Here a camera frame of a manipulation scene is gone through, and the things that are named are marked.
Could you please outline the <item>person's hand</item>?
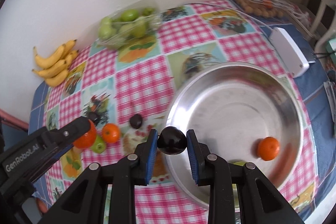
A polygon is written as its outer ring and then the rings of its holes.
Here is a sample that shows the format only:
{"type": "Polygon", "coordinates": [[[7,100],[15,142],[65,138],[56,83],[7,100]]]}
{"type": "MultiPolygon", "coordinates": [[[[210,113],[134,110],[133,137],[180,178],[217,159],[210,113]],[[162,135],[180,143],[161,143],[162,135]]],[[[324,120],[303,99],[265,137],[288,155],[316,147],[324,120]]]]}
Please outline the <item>person's hand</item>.
{"type": "Polygon", "coordinates": [[[36,200],[37,207],[38,207],[39,211],[42,214],[46,214],[46,212],[48,212],[47,205],[40,198],[36,198],[35,200],[36,200]]]}

